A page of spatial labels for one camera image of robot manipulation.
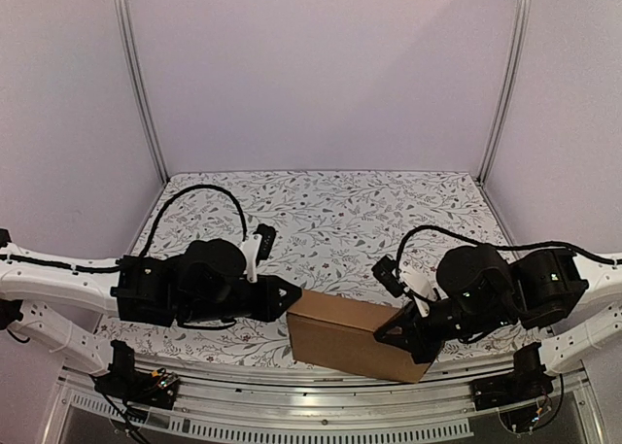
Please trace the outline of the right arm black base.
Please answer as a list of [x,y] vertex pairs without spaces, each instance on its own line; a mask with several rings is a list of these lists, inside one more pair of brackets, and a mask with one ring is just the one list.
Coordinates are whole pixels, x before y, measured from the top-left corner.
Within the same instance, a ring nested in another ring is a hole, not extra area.
[[477,411],[534,399],[553,392],[553,377],[540,361],[540,342],[519,349],[513,355],[513,370],[469,383],[471,400]]

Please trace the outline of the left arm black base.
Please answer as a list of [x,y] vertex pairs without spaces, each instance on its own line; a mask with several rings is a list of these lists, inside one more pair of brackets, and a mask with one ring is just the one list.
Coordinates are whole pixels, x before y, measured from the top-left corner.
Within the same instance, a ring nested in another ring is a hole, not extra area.
[[98,393],[120,399],[124,405],[138,403],[164,410],[172,410],[175,404],[180,377],[161,367],[151,372],[135,367],[134,351],[124,342],[114,340],[112,362],[107,373],[94,377]]

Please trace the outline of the brown cardboard paper box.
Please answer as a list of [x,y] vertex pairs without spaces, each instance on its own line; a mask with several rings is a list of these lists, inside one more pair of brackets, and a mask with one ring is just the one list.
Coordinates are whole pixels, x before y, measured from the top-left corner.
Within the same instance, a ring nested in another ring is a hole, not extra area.
[[375,340],[398,308],[306,290],[288,310],[294,360],[371,379],[416,384],[431,363]]

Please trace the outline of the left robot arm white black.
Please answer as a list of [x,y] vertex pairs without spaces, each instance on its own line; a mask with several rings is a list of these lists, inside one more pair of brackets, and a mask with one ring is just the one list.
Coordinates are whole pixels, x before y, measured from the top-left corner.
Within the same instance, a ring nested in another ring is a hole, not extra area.
[[240,319],[272,323],[301,297],[301,288],[261,275],[275,237],[262,225],[235,245],[196,240],[180,255],[72,259],[31,253],[1,243],[1,326],[41,342],[72,367],[105,376],[124,399],[145,389],[132,367],[133,351],[99,341],[53,310],[70,305],[124,322],[199,331],[226,330]]

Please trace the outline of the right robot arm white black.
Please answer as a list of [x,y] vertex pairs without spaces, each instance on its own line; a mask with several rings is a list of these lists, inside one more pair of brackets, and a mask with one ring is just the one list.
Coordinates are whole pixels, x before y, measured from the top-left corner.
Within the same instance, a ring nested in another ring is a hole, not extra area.
[[417,364],[433,362],[448,341],[476,343],[507,325],[541,329],[581,307],[606,300],[593,318],[536,345],[540,370],[557,376],[621,332],[621,260],[579,249],[538,249],[513,262],[489,244],[461,246],[438,264],[436,282],[445,295],[423,296],[425,281],[396,273],[388,256],[374,277],[409,302],[374,332],[376,341],[409,353]]

